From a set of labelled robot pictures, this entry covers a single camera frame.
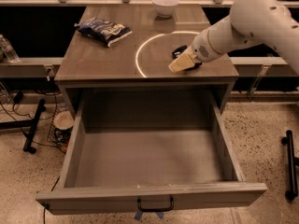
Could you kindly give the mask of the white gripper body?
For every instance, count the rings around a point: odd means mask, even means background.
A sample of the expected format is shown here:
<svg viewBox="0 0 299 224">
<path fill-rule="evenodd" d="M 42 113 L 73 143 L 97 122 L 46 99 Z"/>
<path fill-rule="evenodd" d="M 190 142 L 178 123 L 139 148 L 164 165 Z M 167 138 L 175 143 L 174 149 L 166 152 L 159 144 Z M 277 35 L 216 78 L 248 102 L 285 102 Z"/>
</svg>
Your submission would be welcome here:
<svg viewBox="0 0 299 224">
<path fill-rule="evenodd" d="M 209 41 L 208 29 L 205 29 L 194 38 L 191 48 L 196 55 L 196 59 L 202 63 L 209 63 L 221 57 L 221 54 L 214 50 Z"/>
</svg>

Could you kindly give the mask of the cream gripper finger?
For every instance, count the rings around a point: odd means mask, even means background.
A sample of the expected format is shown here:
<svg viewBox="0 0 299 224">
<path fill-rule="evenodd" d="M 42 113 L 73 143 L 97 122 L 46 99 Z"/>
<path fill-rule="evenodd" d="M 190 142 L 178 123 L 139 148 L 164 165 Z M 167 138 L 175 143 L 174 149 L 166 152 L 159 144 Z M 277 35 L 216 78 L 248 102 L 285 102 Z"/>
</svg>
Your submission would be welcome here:
<svg viewBox="0 0 299 224">
<path fill-rule="evenodd" d="M 188 53 L 183 53 L 180 56 L 178 56 L 173 62 L 171 62 L 168 65 L 168 68 L 176 73 L 180 72 L 186 69 L 190 69 L 195 67 L 199 61 L 196 58 L 193 58 L 190 54 Z"/>
</svg>

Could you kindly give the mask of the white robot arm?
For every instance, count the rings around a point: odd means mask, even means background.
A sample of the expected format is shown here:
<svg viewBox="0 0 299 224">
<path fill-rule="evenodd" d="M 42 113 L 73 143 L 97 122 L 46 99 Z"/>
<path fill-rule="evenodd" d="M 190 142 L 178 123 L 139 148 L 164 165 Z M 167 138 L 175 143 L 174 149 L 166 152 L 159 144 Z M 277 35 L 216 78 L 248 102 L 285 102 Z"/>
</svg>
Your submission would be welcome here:
<svg viewBox="0 0 299 224">
<path fill-rule="evenodd" d="M 235 0 L 229 15 L 197 35 L 169 69 L 180 72 L 258 44 L 265 44 L 299 73 L 299 22 L 278 0 Z"/>
</svg>

